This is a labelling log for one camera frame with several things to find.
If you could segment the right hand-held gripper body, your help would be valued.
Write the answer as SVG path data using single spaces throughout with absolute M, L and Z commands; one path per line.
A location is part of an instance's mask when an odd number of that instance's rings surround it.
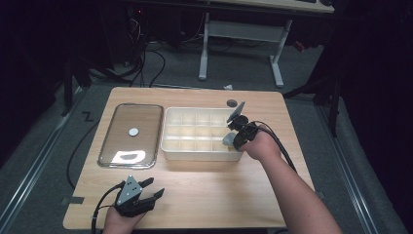
M 241 140 L 244 145 L 248 141 L 254 140 L 258 129 L 256 124 L 250 122 L 246 116 L 242 115 L 243 109 L 244 101 L 228 117 L 227 127 L 230 133 L 236 134 L 235 139 Z

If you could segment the black tape strip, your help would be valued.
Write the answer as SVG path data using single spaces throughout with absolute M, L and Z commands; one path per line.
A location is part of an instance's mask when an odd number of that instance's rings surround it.
M 64 197 L 61 200 L 61 204 L 62 205 L 70 205 L 70 204 L 79 204 L 82 205 L 84 202 L 85 198 L 84 197 L 76 197 L 76 196 L 72 196 L 72 197 Z

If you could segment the black stand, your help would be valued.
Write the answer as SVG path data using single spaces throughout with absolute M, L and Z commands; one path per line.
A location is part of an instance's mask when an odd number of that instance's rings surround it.
M 283 97 L 293 98 L 300 94 L 314 94 L 315 105 L 328 104 L 328 130 L 334 137 L 337 137 L 336 124 L 342 80 L 343 74 L 339 65 L 317 65 L 305 85 L 283 94 Z
M 73 80 L 76 80 L 77 84 L 83 88 L 88 88 L 92 83 L 88 68 L 84 65 L 83 61 L 78 57 L 70 57 L 64 64 L 64 109 L 62 112 L 63 116 L 66 116 L 73 106 Z

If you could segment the white-framed desk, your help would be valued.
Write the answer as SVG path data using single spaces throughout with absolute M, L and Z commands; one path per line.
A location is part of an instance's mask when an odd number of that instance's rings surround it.
M 329 18 L 335 11 L 332 5 L 323 3 L 323 0 L 132 0 L 132 2 L 148 7 L 180 8 L 205 13 L 203 49 L 199 68 L 200 80 L 207 78 L 208 42 L 211 37 L 276 43 L 278 47 L 275 53 L 269 56 L 269 62 L 278 88 L 283 87 L 279 59 L 293 19 Z M 211 19 L 211 13 L 280 17 L 285 19 L 285 23 L 273 26 L 247 22 L 246 18 Z

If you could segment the person's right hand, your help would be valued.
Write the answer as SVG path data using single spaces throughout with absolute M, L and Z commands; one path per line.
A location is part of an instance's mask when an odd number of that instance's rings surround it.
M 241 151 L 246 152 L 252 159 L 259 162 L 280 159 L 281 150 L 274 139 L 265 131 L 259 130 L 254 140 L 245 143 Z

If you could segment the metal floor rail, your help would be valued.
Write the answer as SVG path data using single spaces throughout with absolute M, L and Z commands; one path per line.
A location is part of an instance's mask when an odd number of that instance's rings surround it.
M 342 147 L 338 139 L 331 133 L 327 120 L 327 114 L 323 107 L 316 106 L 315 110 L 321 120 L 322 127 L 327 134 L 328 140 L 332 145 L 335 161 L 338 166 L 338 170 L 341 174 L 342 180 L 346 186 L 353 207 L 357 213 L 358 220 L 362 226 L 365 234 L 379 234 L 377 225 L 368 209 L 366 200 L 362 195 L 357 181 L 351 171 L 351 168 L 346 160 Z
M 73 113 L 63 115 L 63 92 L 29 128 L 0 168 L 0 234 L 59 233 L 72 189 L 65 170 L 76 145 L 68 140 Z

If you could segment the transparent lid with metal rim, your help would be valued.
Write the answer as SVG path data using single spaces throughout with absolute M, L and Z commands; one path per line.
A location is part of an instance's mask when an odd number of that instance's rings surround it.
M 157 161 L 164 108 L 119 104 L 112 115 L 97 163 L 104 168 L 145 170 Z

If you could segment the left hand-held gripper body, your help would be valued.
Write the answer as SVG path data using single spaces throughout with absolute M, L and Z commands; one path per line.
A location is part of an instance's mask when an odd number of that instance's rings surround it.
M 152 211 L 155 208 L 155 198 L 149 197 L 143 200 L 140 196 L 144 188 L 132 175 L 127 177 L 125 184 L 118 193 L 114 208 L 121 216 L 134 217 Z

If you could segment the white divided storage box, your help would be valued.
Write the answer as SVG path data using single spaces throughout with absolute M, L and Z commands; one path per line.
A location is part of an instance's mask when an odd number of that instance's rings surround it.
M 231 108 L 168 108 L 161 143 L 166 159 L 240 161 L 242 152 L 224 141 L 232 133 L 227 120 L 233 112 Z

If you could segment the grey sock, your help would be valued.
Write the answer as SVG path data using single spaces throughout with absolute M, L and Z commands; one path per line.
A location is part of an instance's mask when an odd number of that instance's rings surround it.
M 235 134 L 235 133 L 233 133 L 233 132 L 228 133 L 228 134 L 222 139 L 222 143 L 223 143 L 224 145 L 227 145 L 227 146 L 233 146 L 233 145 L 234 145 L 234 139 L 235 139 L 235 137 L 236 137 L 236 134 Z

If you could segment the person's left hand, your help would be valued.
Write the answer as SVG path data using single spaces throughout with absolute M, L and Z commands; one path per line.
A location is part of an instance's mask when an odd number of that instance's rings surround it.
M 104 221 L 103 234 L 131 234 L 144 214 L 134 217 L 121 216 L 115 208 L 109 208 Z

